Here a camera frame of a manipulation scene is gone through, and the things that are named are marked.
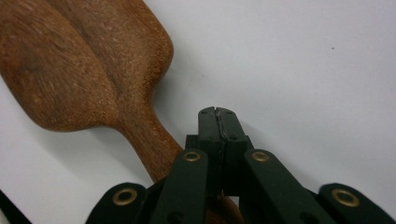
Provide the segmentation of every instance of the brass screw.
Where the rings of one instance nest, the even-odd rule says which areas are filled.
[[[332,190],[332,197],[339,203],[348,207],[357,207],[361,204],[361,201],[353,193],[345,189],[334,189]]]
[[[270,156],[268,156],[267,154],[263,153],[263,152],[253,152],[251,154],[251,157],[255,160],[255,161],[262,161],[262,162],[266,162],[270,159]]]
[[[137,191],[132,188],[120,189],[113,196],[113,203],[124,206],[132,203],[137,198]]]
[[[198,161],[200,159],[201,155],[196,152],[188,152],[183,156],[183,160],[185,161]]]

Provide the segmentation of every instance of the wooden spatula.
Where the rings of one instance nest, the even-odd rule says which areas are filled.
[[[181,150],[151,102],[172,53],[139,0],[0,1],[0,73],[28,116],[59,132],[120,131],[154,181]],[[227,199],[209,207],[210,223],[242,222]]]

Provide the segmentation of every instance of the brass ring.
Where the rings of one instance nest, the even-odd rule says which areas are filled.
[[[346,200],[341,197],[341,195],[346,195],[350,197],[351,200]],[[358,197],[356,197],[353,193],[345,190],[345,189],[334,189],[332,190],[332,197],[339,203],[348,206],[348,207],[357,207],[361,204],[361,201]]]
[[[184,154],[183,159],[185,161],[198,161],[201,159],[201,155],[192,151]]]
[[[120,189],[113,196],[113,203],[118,206],[124,206],[132,203],[137,198],[137,191],[131,188]]]
[[[251,157],[255,161],[262,161],[262,162],[268,161],[270,159],[270,156],[268,156],[267,154],[260,152],[260,151],[253,152],[251,154]]]

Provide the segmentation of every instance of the white background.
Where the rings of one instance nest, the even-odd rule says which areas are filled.
[[[340,182],[396,217],[396,2],[147,0],[175,46],[155,109],[183,146],[197,113],[233,110],[313,191]],[[52,133],[0,79],[0,188],[34,223],[83,223],[122,182],[151,185],[108,128]]]

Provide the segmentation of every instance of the brown wooden utensil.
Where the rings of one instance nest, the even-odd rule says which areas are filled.
[[[181,150],[151,101],[172,54],[139,0],[0,0],[0,73],[27,115],[58,132],[118,130],[154,182]],[[209,207],[210,223],[243,222],[228,199]]]

